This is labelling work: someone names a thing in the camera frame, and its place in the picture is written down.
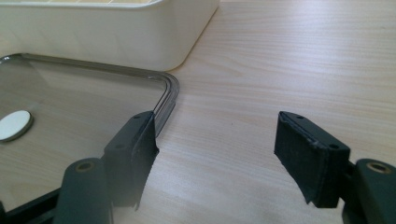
black plastic part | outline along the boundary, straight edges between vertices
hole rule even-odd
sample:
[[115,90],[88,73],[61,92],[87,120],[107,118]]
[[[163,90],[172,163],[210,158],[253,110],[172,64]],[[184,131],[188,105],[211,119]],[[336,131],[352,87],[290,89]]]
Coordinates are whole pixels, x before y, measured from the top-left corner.
[[353,183],[353,177],[356,172],[356,166],[350,162],[343,175],[343,181],[341,183],[342,190],[340,197],[344,202],[346,202],[342,215],[344,224],[367,224],[358,192],[356,191],[356,187]]
[[6,213],[3,205],[0,208],[0,223],[2,224],[49,224],[52,223],[55,206],[58,201],[59,189],[47,193],[37,199],[23,204]]
[[136,205],[138,208],[158,153],[153,112],[132,117],[110,141],[102,160],[115,206]]
[[382,161],[359,160],[356,162],[353,184],[367,223],[396,223],[395,167]]
[[64,173],[61,189],[54,224],[112,223],[101,160],[85,159],[71,164]]
[[275,154],[297,182],[307,203],[334,208],[350,149],[300,115],[279,112]]

glass pane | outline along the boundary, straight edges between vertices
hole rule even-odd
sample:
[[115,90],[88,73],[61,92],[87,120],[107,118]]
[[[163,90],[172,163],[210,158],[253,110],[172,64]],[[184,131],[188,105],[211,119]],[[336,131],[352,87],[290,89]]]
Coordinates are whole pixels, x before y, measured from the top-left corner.
[[0,61],[0,118],[34,117],[26,134],[0,143],[0,200],[7,211],[61,186],[74,161],[102,157],[135,114],[154,110],[161,130],[177,97],[165,73],[35,55]]

white plastic tray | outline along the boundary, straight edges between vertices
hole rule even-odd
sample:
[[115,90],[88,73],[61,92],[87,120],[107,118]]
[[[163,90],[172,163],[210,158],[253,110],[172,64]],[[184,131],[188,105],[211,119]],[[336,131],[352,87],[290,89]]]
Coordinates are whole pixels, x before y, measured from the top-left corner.
[[219,0],[7,0],[0,56],[32,53],[167,71],[180,65]]

wooden table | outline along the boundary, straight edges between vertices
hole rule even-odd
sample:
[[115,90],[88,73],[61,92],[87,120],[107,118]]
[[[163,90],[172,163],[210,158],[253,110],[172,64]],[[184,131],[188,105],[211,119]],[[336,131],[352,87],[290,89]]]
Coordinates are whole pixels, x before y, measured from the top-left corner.
[[119,223],[342,223],[306,205],[274,155],[277,113],[396,165],[394,1],[222,2],[170,71],[177,106],[140,208]]

white circle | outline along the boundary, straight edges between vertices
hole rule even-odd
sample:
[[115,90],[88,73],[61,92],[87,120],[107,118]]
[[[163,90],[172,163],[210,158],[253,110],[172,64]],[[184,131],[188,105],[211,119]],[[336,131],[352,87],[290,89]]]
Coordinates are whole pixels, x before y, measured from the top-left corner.
[[31,115],[25,110],[13,112],[0,120],[0,141],[11,140],[29,128]]

